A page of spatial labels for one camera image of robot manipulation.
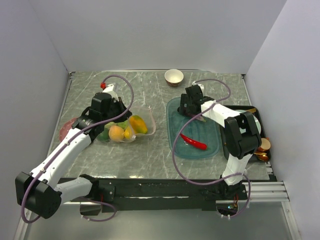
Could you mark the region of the orange fruit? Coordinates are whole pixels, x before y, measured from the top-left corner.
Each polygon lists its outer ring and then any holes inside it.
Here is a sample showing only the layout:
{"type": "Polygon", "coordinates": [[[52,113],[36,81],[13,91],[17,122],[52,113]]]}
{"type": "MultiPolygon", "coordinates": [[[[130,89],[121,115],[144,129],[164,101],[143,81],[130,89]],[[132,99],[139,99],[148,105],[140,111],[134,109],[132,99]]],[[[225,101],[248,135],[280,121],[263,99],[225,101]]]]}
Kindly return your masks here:
{"type": "Polygon", "coordinates": [[[124,139],[124,132],[120,126],[113,125],[109,129],[108,136],[114,142],[121,142],[124,139]]]}

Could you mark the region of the yellow lemon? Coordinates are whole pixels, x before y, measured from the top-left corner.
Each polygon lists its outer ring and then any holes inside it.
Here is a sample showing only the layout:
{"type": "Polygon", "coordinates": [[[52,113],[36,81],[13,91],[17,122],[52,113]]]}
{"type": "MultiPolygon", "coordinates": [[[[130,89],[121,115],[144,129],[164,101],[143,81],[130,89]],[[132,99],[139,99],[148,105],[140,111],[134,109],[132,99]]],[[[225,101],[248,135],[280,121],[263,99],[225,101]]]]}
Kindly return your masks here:
{"type": "Polygon", "coordinates": [[[133,140],[136,137],[136,132],[131,126],[127,126],[124,130],[124,138],[126,140],[133,140]]]}

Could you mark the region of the purple eggplant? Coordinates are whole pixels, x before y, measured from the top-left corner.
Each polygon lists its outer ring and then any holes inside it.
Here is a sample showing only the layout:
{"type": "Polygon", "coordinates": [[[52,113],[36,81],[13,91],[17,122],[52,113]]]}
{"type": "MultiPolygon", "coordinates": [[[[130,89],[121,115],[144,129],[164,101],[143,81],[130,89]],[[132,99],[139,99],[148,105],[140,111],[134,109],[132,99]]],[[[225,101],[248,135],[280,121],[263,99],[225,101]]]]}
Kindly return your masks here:
{"type": "Polygon", "coordinates": [[[198,120],[198,121],[201,121],[201,122],[204,122],[204,123],[207,121],[202,115],[195,117],[196,116],[195,114],[188,113],[188,112],[186,113],[186,115],[189,118],[194,118],[195,120],[198,120]]]}

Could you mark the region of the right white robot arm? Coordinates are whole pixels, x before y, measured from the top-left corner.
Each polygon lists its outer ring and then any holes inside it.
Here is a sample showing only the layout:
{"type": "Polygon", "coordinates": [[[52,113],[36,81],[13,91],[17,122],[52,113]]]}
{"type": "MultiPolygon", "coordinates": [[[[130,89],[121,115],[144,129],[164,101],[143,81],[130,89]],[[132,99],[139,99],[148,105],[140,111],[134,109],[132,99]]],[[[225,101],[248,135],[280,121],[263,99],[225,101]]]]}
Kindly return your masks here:
{"type": "Polygon", "coordinates": [[[180,97],[179,113],[192,114],[193,119],[203,116],[223,127],[229,156],[221,175],[225,183],[219,186],[218,192],[224,199],[232,198],[237,192],[235,185],[243,180],[250,158],[262,144],[253,114],[232,110],[218,100],[204,96],[199,84],[185,89],[180,97]]]}

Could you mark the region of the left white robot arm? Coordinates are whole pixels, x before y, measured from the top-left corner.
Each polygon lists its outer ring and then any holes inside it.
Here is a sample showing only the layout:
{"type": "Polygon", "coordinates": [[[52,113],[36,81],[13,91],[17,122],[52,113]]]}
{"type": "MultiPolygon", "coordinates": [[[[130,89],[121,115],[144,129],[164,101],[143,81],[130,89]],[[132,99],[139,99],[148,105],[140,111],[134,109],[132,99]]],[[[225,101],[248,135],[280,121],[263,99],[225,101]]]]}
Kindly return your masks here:
{"type": "Polygon", "coordinates": [[[56,149],[30,173],[21,172],[15,178],[17,203],[21,209],[39,218],[52,217],[61,204],[77,198],[101,200],[103,190],[99,180],[83,174],[60,183],[65,171],[78,155],[104,130],[108,123],[124,122],[131,116],[115,91],[114,84],[101,83],[102,91],[94,95],[56,149]]]}

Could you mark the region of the pale green cabbage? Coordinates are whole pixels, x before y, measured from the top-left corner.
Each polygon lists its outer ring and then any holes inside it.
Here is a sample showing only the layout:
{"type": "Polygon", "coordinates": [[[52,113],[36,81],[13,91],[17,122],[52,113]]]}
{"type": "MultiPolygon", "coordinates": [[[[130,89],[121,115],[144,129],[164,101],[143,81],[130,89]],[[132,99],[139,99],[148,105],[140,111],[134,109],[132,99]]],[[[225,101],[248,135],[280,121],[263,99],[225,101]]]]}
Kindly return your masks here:
{"type": "Polygon", "coordinates": [[[118,126],[118,127],[121,127],[122,129],[126,129],[128,127],[128,125],[129,125],[129,122],[128,122],[128,120],[123,121],[123,122],[110,122],[108,125],[110,127],[118,126]]]}

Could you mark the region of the clear zip top bag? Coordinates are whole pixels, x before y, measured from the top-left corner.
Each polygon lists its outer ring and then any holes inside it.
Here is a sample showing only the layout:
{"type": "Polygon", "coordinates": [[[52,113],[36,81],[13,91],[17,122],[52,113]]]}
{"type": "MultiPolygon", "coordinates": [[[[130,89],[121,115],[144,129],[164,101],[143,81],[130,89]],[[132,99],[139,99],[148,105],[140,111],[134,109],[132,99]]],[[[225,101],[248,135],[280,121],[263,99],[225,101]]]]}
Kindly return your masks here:
{"type": "Polygon", "coordinates": [[[137,137],[150,136],[156,131],[156,123],[150,107],[131,107],[127,116],[111,121],[97,136],[101,142],[131,143],[137,137]]]}

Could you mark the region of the yellow green mango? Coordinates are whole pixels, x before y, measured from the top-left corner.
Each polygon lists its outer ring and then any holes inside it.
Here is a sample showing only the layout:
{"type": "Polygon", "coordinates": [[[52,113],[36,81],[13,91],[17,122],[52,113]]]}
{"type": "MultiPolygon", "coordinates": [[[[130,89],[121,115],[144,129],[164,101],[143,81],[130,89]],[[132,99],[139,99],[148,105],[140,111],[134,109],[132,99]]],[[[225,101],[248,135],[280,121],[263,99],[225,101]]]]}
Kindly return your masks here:
{"type": "Polygon", "coordinates": [[[147,134],[148,128],[145,121],[138,115],[132,115],[129,118],[129,124],[136,134],[147,134]]]}

